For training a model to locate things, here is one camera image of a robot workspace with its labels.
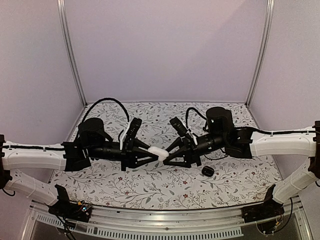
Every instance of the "white plastic part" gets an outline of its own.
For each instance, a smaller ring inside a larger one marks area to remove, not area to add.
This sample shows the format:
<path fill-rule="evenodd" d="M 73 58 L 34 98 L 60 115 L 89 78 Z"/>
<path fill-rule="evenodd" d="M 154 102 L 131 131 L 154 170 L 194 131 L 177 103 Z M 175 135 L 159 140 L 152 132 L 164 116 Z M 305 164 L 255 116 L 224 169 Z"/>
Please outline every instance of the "white plastic part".
<path fill-rule="evenodd" d="M 151 146 L 148 148 L 148 152 L 158 156 L 158 161 L 163 162 L 167 157 L 169 157 L 169 153 L 156 146 Z"/>
<path fill-rule="evenodd" d="M 182 123 L 182 125 L 187 129 L 188 134 L 189 134 L 190 137 L 193 139 L 194 144 L 195 144 L 195 145 L 198 145 L 197 137 L 192 133 L 191 129 L 187 128 L 187 126 L 186 126 L 183 122 L 181 122 L 181 123 Z"/>
<path fill-rule="evenodd" d="M 120 150 L 122 150 L 122 148 L 124 147 L 124 140 L 125 140 L 125 137 L 127 135 L 128 130 L 130 128 L 130 124 L 131 124 L 131 121 L 128 122 L 128 126 L 126 126 L 125 130 L 123 131 L 123 133 L 120 136 L 120 139 L 119 139 L 120 140 L 120 147 L 119 147 Z"/>
<path fill-rule="evenodd" d="M 7 141 L 5 146 L 35 146 L 30 144 L 18 144 Z M 64 147 L 61 144 L 54 145 L 36 145 L 43 147 L 41 149 L 20 149 L 20 148 L 3 148 L 2 158 L 4 170 L 19 169 L 19 168 L 42 168 L 42 169 L 57 169 L 65 170 L 66 159 L 63 151 L 45 150 L 45 148 L 59 148 Z"/>
<path fill-rule="evenodd" d="M 307 127 L 299 130 L 314 131 L 315 129 Z M 304 155 L 314 157 L 316 154 L 316 142 L 314 142 L 313 138 L 315 136 L 315 133 L 267 135 L 255 131 L 251 136 L 250 150 L 253 157 L 264 155 Z"/>
<path fill-rule="evenodd" d="M 10 175 L 12 180 L 5 185 L 5 190 L 16 191 L 49 206 L 58 201 L 58 191 L 53 185 L 41 182 L 18 169 L 11 171 Z"/>
<path fill-rule="evenodd" d="M 312 172 L 308 171 L 309 166 L 310 159 L 308 158 L 285 180 L 277 182 L 273 189 L 273 200 L 279 204 L 283 204 L 289 198 L 317 181 L 318 178 Z"/>

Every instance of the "leaf pattern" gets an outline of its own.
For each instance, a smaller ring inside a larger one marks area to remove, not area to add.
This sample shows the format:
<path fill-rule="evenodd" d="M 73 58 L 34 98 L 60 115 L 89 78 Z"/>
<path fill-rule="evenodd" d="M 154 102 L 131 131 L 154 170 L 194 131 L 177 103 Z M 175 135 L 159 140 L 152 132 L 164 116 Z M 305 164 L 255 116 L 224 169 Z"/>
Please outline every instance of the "leaf pattern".
<path fill-rule="evenodd" d="M 124 103 L 130 118 L 141 118 L 137 137 L 143 142 L 166 148 L 178 137 L 169 120 L 178 117 L 185 121 L 188 107 L 202 114 L 212 107 L 230 109 L 236 126 L 256 127 L 247 108 L 233 103 Z M 101 118 L 104 128 L 115 140 L 127 126 L 126 116 L 116 103 L 98 104 L 88 117 Z M 203 135 L 205 121 L 190 111 L 188 125 L 197 135 Z M 207 155 L 211 159 L 223 157 L 218 150 Z M 267 188 L 281 177 L 272 157 L 221 160 L 201 158 L 202 166 L 182 168 L 152 162 L 122 172 L 120 162 L 93 160 L 91 167 L 78 172 L 56 170 L 51 184 L 67 189 L 74 201 L 85 200 L 96 205 L 134 209 L 200 209 L 234 206 L 264 199 Z M 203 166 L 214 169 L 213 177 L 201 173 Z"/>

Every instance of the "lavender wall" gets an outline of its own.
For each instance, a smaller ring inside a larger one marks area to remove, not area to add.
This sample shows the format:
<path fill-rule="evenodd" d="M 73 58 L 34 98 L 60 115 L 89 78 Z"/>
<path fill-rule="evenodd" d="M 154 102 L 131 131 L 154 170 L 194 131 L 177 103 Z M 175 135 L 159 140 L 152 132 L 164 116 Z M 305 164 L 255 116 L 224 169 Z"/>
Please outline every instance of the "lavender wall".
<path fill-rule="evenodd" d="M 68 0 L 89 102 L 245 102 L 266 0 Z"/>
<path fill-rule="evenodd" d="M 270 38 L 251 110 L 261 128 L 296 129 L 320 120 L 320 2 L 276 1 Z M 283 177 L 305 158 L 277 156 Z M 320 189 L 301 193 L 315 239 L 320 236 Z"/>
<path fill-rule="evenodd" d="M 0 1 L 0 133 L 10 141 L 64 141 L 82 106 L 56 0 Z M 50 171 L 28 171 L 46 180 Z M 17 240 L 30 200 L 0 192 L 0 239 Z"/>

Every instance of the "vent grille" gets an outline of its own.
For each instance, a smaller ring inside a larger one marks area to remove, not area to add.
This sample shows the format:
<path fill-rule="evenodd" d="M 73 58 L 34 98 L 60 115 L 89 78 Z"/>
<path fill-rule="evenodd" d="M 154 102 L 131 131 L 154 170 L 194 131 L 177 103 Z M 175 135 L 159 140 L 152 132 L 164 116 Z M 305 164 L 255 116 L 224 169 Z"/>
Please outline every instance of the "vent grille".
<path fill-rule="evenodd" d="M 63 228 L 63 224 L 54 216 L 37 213 L 36 219 L 39 222 Z M 242 237 L 240 227 L 224 229 L 219 231 L 207 231 L 201 233 L 133 233 L 121 230 L 111 230 L 103 227 L 88 226 L 86 232 L 77 231 L 81 234 L 102 237 L 111 240 L 222 240 Z"/>

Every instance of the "metal frame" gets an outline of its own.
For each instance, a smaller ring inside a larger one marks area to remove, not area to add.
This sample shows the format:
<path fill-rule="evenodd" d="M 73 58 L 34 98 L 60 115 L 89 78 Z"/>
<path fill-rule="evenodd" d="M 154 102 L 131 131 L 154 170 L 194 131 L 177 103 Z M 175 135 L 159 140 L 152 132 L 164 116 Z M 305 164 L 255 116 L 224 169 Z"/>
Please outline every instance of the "metal frame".
<path fill-rule="evenodd" d="M 250 90 L 248 93 L 248 96 L 246 98 L 245 104 L 250 108 L 251 103 L 254 98 L 254 94 L 256 91 L 257 83 L 259 80 L 262 64 L 264 61 L 266 49 L 267 49 L 267 44 L 268 44 L 268 39 L 269 39 L 269 34 L 270 34 L 270 29 L 271 29 L 271 23 L 272 23 L 272 17 L 274 14 L 274 5 L 275 1 L 274 0 L 268 0 L 267 7 L 266 7 L 266 14 L 265 14 L 265 21 L 264 21 L 264 28 L 263 28 L 263 34 L 262 34 L 262 40 L 261 40 L 261 46 L 260 46 L 260 51 L 258 55 L 258 59 L 255 65 L 254 69 L 254 74 L 250 86 Z"/>
<path fill-rule="evenodd" d="M 303 240 L 311 240 L 312 235 L 299 197 L 293 197 L 293 214 L 296 216 L 298 228 Z M 255 225 L 256 222 L 245 223 L 242 218 L 241 205 L 211 209 L 192 210 L 143 210 L 125 209 L 106 206 L 94 206 L 89 223 L 77 222 L 75 232 L 108 239 L 152 239 L 158 236 L 163 240 L 193 239 L 228 239 L 224 237 L 208 238 L 209 235 L 230 233 L 238 230 L 242 235 L 241 227 Z M 291 203 L 284 204 L 285 215 L 291 210 Z M 32 229 L 36 221 L 46 223 L 58 228 L 61 224 L 54 215 L 48 213 L 48 207 L 39 202 L 32 202 L 30 206 L 29 221 L 25 227 L 22 240 L 30 240 Z M 257 223 L 269 221 L 264 219 Z"/>
<path fill-rule="evenodd" d="M 70 32 L 68 27 L 68 21 L 67 21 L 67 14 L 66 14 L 66 7 L 65 7 L 65 1 L 64 0 L 57 0 L 58 5 L 58 12 L 60 17 L 60 23 L 62 28 L 62 34 L 64 38 L 64 43 L 66 47 L 66 52 L 69 58 L 69 63 L 75 83 L 76 90 L 79 94 L 80 101 L 82 105 L 85 107 L 87 105 L 86 96 L 80 81 L 80 76 L 76 64 L 76 59 L 74 55 L 74 50 L 72 48 L 71 39 L 70 39 Z"/>
<path fill-rule="evenodd" d="M 268 0 L 267 1 L 267 7 L 266 7 L 266 14 L 265 14 L 265 21 L 264 21 L 264 27 L 263 27 L 263 34 L 262 34 L 262 40 L 260 45 L 260 50 L 257 58 L 257 62 L 254 69 L 254 74 L 252 78 L 252 82 L 249 88 L 249 93 L 247 95 L 245 104 L 248 106 L 248 108 L 251 106 L 251 103 L 253 101 L 253 97 L 256 91 L 257 83 L 259 80 L 265 52 L 267 49 L 267 43 L 269 39 L 271 24 L 272 24 L 272 18 L 274 13 L 274 5 L 275 0 Z M 65 0 L 57 0 L 57 6 L 58 6 L 58 12 L 60 17 L 60 23 L 64 38 L 64 43 L 72 71 L 72 75 L 74 78 L 74 83 L 76 86 L 76 90 L 78 92 L 79 98 L 81 100 L 82 105 L 85 107 L 88 103 L 85 97 L 85 93 L 82 87 L 82 83 L 80 80 L 76 59 L 74 55 L 74 51 L 72 48 L 71 38 L 70 38 L 70 32 L 68 27 L 68 21 L 67 21 L 67 13 L 66 13 L 66 7 L 65 7 Z"/>

